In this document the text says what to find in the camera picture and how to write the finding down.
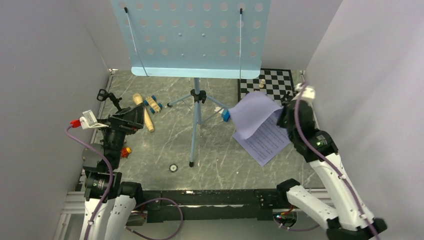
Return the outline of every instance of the checkered pattern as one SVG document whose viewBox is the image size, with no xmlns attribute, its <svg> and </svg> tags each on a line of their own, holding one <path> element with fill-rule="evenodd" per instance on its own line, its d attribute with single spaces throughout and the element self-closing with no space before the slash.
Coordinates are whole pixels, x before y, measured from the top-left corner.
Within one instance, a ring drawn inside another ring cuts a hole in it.
<svg viewBox="0 0 424 240">
<path fill-rule="evenodd" d="M 263 88 L 259 88 L 261 79 L 265 79 Z M 282 69 L 261 69 L 260 75 L 255 79 L 238 80 L 238 100 L 253 91 L 260 91 L 268 95 L 277 104 L 290 101 L 293 95 L 292 72 Z"/>
</svg>

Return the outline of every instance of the paper sheet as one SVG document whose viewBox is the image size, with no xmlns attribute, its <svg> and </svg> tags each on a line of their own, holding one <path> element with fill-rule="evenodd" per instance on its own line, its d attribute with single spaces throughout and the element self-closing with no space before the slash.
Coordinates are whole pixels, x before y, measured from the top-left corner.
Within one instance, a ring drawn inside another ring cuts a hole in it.
<svg viewBox="0 0 424 240">
<path fill-rule="evenodd" d="M 233 138 L 260 164 L 265 166 L 289 143 L 287 130 L 277 126 L 281 110 L 277 110 L 265 120 L 248 139 L 243 139 L 238 132 Z"/>
<path fill-rule="evenodd" d="M 280 109 L 281 106 L 263 92 L 254 91 L 228 111 L 238 135 L 242 139 L 248 139 L 272 113 Z"/>
</svg>

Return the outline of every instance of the white wall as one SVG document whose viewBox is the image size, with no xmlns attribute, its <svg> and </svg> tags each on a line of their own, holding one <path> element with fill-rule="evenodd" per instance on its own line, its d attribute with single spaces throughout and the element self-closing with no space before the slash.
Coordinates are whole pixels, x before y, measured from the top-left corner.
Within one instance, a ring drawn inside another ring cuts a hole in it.
<svg viewBox="0 0 424 240">
<path fill-rule="evenodd" d="M 424 239 L 424 1 L 344 0 L 306 79 L 384 240 Z"/>
<path fill-rule="evenodd" d="M 130 69 L 128 49 L 110 0 L 72 1 L 108 68 Z M 341 2 L 271 0 L 262 67 L 306 69 Z"/>
<path fill-rule="evenodd" d="M 69 0 L 0 1 L 1 239 L 53 238 L 82 168 L 64 129 L 99 109 L 108 75 Z"/>
</svg>

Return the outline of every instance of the light blue music stand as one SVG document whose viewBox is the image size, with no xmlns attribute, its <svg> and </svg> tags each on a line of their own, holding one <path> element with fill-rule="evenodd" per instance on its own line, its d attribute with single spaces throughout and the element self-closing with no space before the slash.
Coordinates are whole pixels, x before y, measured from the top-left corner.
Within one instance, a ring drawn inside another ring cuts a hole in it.
<svg viewBox="0 0 424 240">
<path fill-rule="evenodd" d="M 194 78 L 194 89 L 168 103 L 193 96 L 190 167 L 196 126 L 206 99 L 228 107 L 200 89 L 200 78 L 254 79 L 271 0 L 111 0 L 136 76 Z"/>
</svg>

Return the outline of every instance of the gray marble surface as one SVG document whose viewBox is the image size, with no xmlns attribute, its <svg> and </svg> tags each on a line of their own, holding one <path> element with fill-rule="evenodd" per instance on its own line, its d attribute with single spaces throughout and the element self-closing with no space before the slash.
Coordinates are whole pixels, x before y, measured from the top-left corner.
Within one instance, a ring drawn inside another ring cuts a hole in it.
<svg viewBox="0 0 424 240">
<path fill-rule="evenodd" d="M 300 80 L 292 71 L 294 82 Z M 237 104 L 237 79 L 203 78 L 200 87 L 207 94 L 233 107 Z M 133 94 L 155 95 L 158 103 L 167 103 L 186 95 L 194 88 L 186 77 L 142 77 L 130 71 L 117 71 L 109 92 L 122 97 L 121 106 L 134 106 Z M 155 131 L 146 128 L 127 136 L 132 149 L 128 159 L 120 161 L 117 171 L 122 181 L 141 183 L 144 190 L 228 190 L 275 188 L 284 180 L 294 178 L 306 188 L 323 188 L 321 180 L 290 143 L 264 167 L 261 167 L 233 138 L 234 124 L 224 122 L 219 114 L 197 126 L 194 167 L 189 167 L 193 129 L 193 99 L 186 104 L 164 107 L 150 114 Z M 201 105 L 202 118 L 214 113 L 216 105 L 206 100 Z M 108 100 L 102 118 L 116 111 Z M 170 172 L 172 164 L 177 172 Z"/>
</svg>

